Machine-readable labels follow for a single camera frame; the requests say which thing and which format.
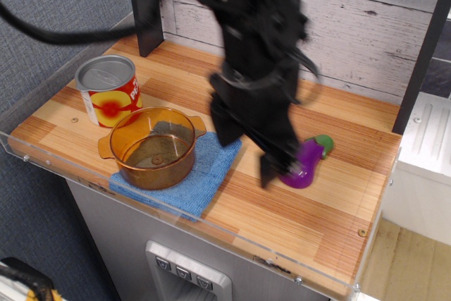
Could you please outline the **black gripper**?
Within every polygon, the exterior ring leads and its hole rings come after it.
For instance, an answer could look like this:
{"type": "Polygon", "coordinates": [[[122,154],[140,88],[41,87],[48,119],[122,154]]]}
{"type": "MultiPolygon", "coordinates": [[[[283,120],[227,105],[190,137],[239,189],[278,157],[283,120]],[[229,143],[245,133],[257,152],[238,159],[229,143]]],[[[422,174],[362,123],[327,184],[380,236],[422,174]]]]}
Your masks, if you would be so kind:
{"type": "Polygon", "coordinates": [[[286,58],[257,80],[239,74],[227,63],[210,76],[211,118],[225,147],[248,136],[264,155],[260,158],[262,188],[296,162],[299,141],[288,118],[296,102],[298,62],[286,58]]]}

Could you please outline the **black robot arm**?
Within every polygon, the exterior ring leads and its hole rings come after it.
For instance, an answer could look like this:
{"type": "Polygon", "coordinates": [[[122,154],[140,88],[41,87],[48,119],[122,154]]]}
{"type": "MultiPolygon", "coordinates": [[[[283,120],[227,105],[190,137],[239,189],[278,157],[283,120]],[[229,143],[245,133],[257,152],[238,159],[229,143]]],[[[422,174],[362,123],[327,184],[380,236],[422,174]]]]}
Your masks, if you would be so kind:
{"type": "Polygon", "coordinates": [[[307,19],[299,0],[197,1],[213,11],[223,37],[221,70],[209,78],[219,142],[248,136],[262,150],[266,186],[297,164],[300,143],[288,110],[297,103],[299,65],[309,65],[297,46],[307,19]]]}

